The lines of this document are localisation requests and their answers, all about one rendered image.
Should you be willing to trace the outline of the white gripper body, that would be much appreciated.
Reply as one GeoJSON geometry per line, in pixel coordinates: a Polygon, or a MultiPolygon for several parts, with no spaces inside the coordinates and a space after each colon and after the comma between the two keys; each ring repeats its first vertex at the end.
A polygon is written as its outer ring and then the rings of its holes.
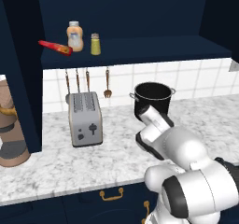
{"type": "Polygon", "coordinates": [[[141,108],[138,116],[146,125],[141,133],[162,134],[174,126],[174,123],[165,114],[160,113],[151,105],[141,108]]]}

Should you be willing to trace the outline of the yellow-green shaker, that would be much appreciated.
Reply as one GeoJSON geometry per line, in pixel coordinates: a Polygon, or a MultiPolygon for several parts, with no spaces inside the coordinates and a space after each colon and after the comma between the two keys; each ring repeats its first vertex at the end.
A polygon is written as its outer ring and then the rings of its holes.
{"type": "Polygon", "coordinates": [[[100,37],[98,34],[91,35],[91,54],[92,55],[101,54],[100,37]]]}

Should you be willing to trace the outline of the orange condiment bottle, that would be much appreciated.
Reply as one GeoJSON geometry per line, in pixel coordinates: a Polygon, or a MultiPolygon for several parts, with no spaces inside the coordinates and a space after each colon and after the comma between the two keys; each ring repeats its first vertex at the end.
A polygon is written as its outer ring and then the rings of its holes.
{"type": "Polygon", "coordinates": [[[83,31],[79,26],[78,21],[70,21],[66,30],[68,37],[68,46],[73,49],[74,52],[80,52],[83,50],[83,31]]]}

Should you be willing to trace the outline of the navy cabinet door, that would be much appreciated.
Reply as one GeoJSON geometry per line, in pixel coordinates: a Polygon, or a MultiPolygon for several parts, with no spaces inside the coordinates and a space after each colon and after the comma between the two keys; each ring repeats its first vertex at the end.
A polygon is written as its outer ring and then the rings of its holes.
{"type": "Polygon", "coordinates": [[[6,21],[3,67],[17,109],[22,132],[32,153],[42,150],[42,77],[38,40],[45,36],[39,0],[2,0],[6,21]]]}
{"type": "Polygon", "coordinates": [[[206,0],[199,35],[229,50],[239,63],[239,0],[206,0]]]}

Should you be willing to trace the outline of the black cooking pot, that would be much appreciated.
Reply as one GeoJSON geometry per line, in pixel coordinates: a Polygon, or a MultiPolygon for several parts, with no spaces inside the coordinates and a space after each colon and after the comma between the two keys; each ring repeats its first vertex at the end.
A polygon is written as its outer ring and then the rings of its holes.
{"type": "Polygon", "coordinates": [[[152,105],[160,113],[168,114],[172,96],[176,93],[170,88],[158,82],[143,82],[137,84],[130,97],[134,99],[134,115],[140,119],[139,110],[146,105],[152,105]]]}

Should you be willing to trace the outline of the hanging wooden fork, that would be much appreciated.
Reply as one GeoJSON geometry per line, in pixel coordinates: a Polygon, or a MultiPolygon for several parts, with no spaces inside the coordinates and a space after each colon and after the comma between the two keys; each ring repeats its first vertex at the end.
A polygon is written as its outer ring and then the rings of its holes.
{"type": "Polygon", "coordinates": [[[105,98],[110,98],[112,95],[112,90],[109,89],[109,68],[105,70],[105,78],[106,78],[106,90],[104,91],[105,98]]]}

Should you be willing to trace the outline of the grey toaster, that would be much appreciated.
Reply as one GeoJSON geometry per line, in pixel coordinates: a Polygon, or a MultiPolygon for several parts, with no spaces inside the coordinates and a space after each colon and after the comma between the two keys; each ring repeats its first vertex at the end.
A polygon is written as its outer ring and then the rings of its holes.
{"type": "Polygon", "coordinates": [[[73,147],[103,143],[102,112],[95,91],[69,95],[68,119],[73,147]]]}

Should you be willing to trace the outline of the navy drawer front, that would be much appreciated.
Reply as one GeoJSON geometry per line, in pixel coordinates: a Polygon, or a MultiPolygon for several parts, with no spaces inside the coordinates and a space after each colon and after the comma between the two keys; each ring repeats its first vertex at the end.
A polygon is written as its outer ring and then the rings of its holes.
{"type": "Polygon", "coordinates": [[[0,206],[0,224],[67,224],[62,198],[0,206]]]}
{"type": "Polygon", "coordinates": [[[141,224],[147,212],[144,201],[149,201],[150,213],[157,199],[158,194],[141,182],[63,196],[63,206],[68,224],[141,224]],[[105,192],[106,198],[119,196],[119,188],[124,189],[119,200],[104,202],[99,196],[100,190],[105,192]]]}

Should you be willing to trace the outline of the red snack packet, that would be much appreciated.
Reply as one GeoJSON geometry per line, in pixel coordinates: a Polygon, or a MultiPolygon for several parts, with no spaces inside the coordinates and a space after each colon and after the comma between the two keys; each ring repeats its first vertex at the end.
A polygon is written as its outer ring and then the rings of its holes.
{"type": "Polygon", "coordinates": [[[42,47],[57,51],[57,52],[61,53],[62,55],[65,55],[65,56],[70,56],[73,52],[73,49],[71,47],[61,45],[61,44],[57,44],[57,43],[44,41],[44,40],[39,40],[38,44],[42,47]]]}

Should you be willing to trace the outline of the grey wall outlet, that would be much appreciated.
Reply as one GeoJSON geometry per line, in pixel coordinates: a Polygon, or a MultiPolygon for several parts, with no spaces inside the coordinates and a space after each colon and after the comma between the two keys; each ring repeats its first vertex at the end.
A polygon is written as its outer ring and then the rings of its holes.
{"type": "Polygon", "coordinates": [[[237,72],[239,71],[239,63],[232,61],[231,65],[230,65],[230,72],[237,72]]]}

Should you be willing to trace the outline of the navy wall cabinet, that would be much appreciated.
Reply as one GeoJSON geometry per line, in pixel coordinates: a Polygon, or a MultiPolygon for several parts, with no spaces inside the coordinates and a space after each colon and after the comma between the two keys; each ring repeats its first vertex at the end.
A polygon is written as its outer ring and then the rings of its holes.
{"type": "Polygon", "coordinates": [[[199,35],[206,0],[39,0],[45,38],[65,43],[78,21],[84,48],[69,57],[43,49],[45,69],[228,58],[232,53],[199,35]],[[91,35],[101,54],[91,54],[91,35]]]}

